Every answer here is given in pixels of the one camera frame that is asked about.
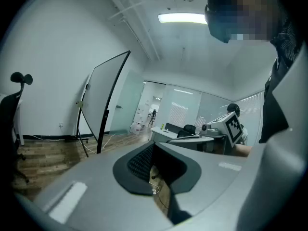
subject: sticker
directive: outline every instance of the sticker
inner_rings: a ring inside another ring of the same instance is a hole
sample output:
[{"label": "sticker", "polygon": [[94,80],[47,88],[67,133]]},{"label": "sticker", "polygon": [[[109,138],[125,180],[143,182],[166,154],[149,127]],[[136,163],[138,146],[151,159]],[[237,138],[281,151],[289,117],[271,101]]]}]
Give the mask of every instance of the sticker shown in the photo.
[{"label": "sticker", "polygon": [[238,166],[238,165],[235,165],[235,164],[228,164],[228,163],[224,163],[224,162],[220,162],[218,164],[218,166],[228,168],[228,169],[232,169],[232,170],[235,170],[235,171],[240,171],[242,169],[242,166]]}]

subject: door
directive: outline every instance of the door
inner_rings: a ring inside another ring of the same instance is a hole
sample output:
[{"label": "door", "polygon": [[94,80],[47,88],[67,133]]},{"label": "door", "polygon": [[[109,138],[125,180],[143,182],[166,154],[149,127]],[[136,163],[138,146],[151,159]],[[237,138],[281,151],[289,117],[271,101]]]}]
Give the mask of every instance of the door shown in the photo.
[{"label": "door", "polygon": [[143,82],[140,75],[129,71],[115,108],[110,133],[129,133],[143,91]]}]

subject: ceiling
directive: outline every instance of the ceiling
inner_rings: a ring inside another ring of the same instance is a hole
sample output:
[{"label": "ceiling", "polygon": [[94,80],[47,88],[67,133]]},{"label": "ceiling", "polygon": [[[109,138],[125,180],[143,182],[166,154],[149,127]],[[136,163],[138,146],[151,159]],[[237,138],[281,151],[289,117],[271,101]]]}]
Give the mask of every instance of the ceiling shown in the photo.
[{"label": "ceiling", "polygon": [[[204,13],[207,0],[112,0],[121,11],[134,6],[111,21],[126,20],[151,61],[206,63],[204,68],[224,70],[243,46],[242,41],[224,44],[213,38],[207,25],[197,23],[160,23],[161,13]],[[190,71],[199,74],[200,66]]]}]

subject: vr headset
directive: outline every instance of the vr headset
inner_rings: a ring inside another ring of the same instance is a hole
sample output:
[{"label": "vr headset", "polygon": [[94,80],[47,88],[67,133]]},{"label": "vr headset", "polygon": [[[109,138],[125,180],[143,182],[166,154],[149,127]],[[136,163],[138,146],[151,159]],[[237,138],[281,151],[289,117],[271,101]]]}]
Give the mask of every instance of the vr headset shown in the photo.
[{"label": "vr headset", "polygon": [[227,44],[231,39],[231,29],[236,28],[238,8],[231,0],[221,1],[223,4],[217,11],[210,11],[208,5],[205,6],[205,20],[211,35]]}]

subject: black chair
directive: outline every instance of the black chair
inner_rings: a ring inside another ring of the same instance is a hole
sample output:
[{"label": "black chair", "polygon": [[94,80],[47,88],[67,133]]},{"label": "black chair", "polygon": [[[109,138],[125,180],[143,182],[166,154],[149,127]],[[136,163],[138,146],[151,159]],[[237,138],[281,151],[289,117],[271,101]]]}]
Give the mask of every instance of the black chair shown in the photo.
[{"label": "black chair", "polygon": [[[15,112],[18,106],[18,102],[20,99],[21,94],[23,93],[25,83],[28,85],[32,84],[32,76],[25,75],[23,76],[19,72],[15,72],[11,75],[11,81],[15,83],[20,83],[21,89],[19,92],[14,93],[12,95],[6,96],[2,99],[0,103],[0,128],[1,128],[1,135],[5,138],[3,140],[3,153],[7,154],[8,158],[5,160],[7,167],[10,169],[9,172],[12,172],[15,175],[18,175],[25,179],[26,182],[29,182],[28,178],[20,172],[17,167],[17,161],[21,158],[25,160],[25,156],[22,154],[17,153],[17,146],[13,141],[13,122]],[[13,175],[9,175],[9,181],[13,180]]]},{"label": "black chair", "polygon": [[181,138],[181,137],[187,137],[187,136],[191,136],[192,134],[189,132],[186,132],[184,130],[181,130],[180,132],[178,132],[178,136],[177,138]]},{"label": "black chair", "polygon": [[183,130],[189,132],[190,134],[196,135],[196,127],[193,125],[185,125]]}]

